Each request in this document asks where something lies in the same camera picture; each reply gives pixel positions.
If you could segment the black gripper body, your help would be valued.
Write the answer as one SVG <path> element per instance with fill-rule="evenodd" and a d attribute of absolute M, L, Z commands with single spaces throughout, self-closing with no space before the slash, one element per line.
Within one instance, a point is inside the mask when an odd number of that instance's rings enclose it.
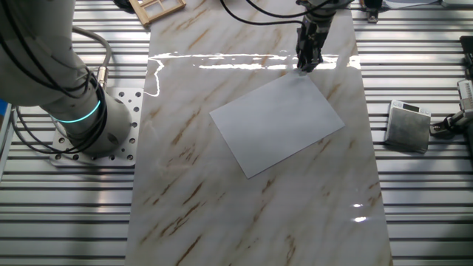
<path fill-rule="evenodd" d="M 303 25 L 297 29 L 296 51 L 321 52 L 335 13 L 309 13 L 302 19 Z"/>

